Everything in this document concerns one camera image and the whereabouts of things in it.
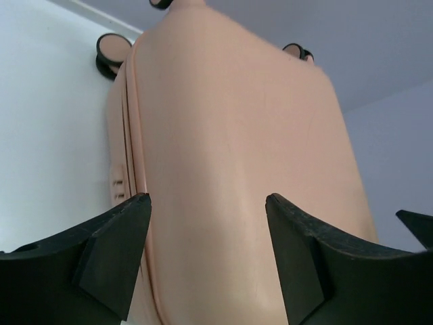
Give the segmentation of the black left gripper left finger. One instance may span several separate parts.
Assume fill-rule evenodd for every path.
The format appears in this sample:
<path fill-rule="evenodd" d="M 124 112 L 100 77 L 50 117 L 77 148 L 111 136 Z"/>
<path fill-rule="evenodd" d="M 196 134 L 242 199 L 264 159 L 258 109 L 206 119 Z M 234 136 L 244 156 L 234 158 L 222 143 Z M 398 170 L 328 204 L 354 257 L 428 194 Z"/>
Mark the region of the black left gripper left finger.
<path fill-rule="evenodd" d="M 149 194 L 1 253 L 2 324 L 127 320 L 150 224 Z"/>

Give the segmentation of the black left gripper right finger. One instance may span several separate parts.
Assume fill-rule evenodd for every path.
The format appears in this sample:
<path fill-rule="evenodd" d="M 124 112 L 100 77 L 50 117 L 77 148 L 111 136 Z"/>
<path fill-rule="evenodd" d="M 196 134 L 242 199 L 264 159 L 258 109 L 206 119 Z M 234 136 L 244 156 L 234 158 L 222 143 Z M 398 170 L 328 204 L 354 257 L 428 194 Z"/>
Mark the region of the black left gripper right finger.
<path fill-rule="evenodd" d="M 290 324 L 432 323 L 432 250 L 366 241 L 279 194 L 265 208 Z"/>

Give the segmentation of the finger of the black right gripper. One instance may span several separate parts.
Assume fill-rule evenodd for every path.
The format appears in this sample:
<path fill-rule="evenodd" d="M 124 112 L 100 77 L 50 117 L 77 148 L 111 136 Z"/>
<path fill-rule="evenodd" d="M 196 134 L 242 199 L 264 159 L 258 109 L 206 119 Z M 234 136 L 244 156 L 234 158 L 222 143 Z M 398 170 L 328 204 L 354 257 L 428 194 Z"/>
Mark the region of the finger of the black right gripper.
<path fill-rule="evenodd" d="M 432 250 L 432 216 L 406 210 L 397 211 L 396 216 L 426 249 Z"/>

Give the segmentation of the pink hard-shell suitcase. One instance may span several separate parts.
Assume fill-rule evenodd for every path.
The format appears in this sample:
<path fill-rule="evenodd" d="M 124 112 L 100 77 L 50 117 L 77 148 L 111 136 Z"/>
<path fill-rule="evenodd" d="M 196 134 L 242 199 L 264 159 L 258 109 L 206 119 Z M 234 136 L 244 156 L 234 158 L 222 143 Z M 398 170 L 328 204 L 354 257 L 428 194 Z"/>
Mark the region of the pink hard-shell suitcase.
<path fill-rule="evenodd" d="M 152 216 L 130 324 L 286 324 L 265 212 L 278 193 L 354 236 L 377 235 L 332 83 L 203 1 L 134 43 L 97 40 L 113 204 Z"/>

